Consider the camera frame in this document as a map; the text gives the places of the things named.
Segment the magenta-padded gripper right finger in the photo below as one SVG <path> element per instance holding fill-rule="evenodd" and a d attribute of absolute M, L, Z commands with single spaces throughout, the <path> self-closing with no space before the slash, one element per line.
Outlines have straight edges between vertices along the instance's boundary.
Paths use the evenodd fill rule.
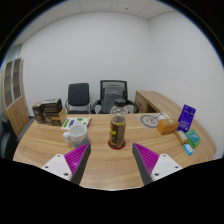
<path fill-rule="evenodd" d="M 132 153 L 144 185 L 182 169 L 168 154 L 157 154 L 137 143 L 133 144 Z"/>

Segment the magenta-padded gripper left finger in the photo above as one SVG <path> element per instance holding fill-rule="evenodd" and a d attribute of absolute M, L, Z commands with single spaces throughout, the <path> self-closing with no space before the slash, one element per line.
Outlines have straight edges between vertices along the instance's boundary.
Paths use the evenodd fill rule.
<path fill-rule="evenodd" d="M 87 143 L 65 155 L 56 154 L 42 169 L 79 185 L 90 153 L 91 146 Z"/>

